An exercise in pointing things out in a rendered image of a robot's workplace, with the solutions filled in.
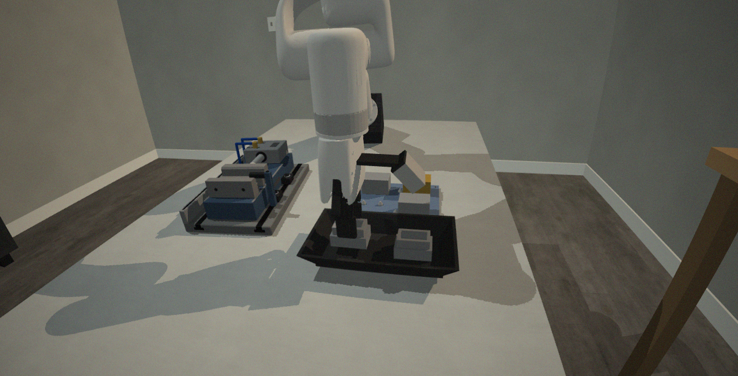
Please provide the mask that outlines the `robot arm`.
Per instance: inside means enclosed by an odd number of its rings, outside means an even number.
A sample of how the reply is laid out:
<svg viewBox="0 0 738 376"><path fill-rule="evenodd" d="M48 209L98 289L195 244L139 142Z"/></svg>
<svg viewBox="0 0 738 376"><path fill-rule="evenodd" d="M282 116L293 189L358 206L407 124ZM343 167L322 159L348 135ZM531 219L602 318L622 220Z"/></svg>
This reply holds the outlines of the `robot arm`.
<svg viewBox="0 0 738 376"><path fill-rule="evenodd" d="M331 27L371 24L374 29L293 30L298 15L317 1ZM389 0L280 0L275 37L282 74L292 81L311 82L317 133L347 136L374 123L378 108L371 99L367 69L387 67L394 61ZM356 163L391 167L411 194L426 185L426 172L406 150L399 155L361 153Z"/></svg>

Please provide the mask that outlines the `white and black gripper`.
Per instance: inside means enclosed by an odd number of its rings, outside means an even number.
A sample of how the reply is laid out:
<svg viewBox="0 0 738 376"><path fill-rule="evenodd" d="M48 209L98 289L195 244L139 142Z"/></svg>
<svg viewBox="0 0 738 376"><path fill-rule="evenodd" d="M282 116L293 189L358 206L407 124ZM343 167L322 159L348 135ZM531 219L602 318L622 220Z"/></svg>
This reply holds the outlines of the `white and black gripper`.
<svg viewBox="0 0 738 376"><path fill-rule="evenodd" d="M330 216L336 220L339 238L356 239L356 218L362 219L360 189L366 177L366 166L359 166L356 161L364 153L362 135L367 131L368 127L347 136L327 136L315 130L319 137L317 161L321 201L328 203L332 196Z"/></svg>

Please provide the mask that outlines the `brass-yellow rectangular block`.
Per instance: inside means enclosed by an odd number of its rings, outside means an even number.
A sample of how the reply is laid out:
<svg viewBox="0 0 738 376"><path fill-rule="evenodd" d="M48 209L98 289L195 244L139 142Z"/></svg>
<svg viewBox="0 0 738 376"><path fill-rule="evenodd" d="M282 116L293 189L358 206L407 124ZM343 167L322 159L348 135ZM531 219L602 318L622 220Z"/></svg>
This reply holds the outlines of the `brass-yellow rectangular block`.
<svg viewBox="0 0 738 376"><path fill-rule="evenodd" d="M426 185L424 185L420 190L415 192L415 194L430 194L431 192L431 174L426 174ZM403 193L409 193L409 190L403 185Z"/></svg>

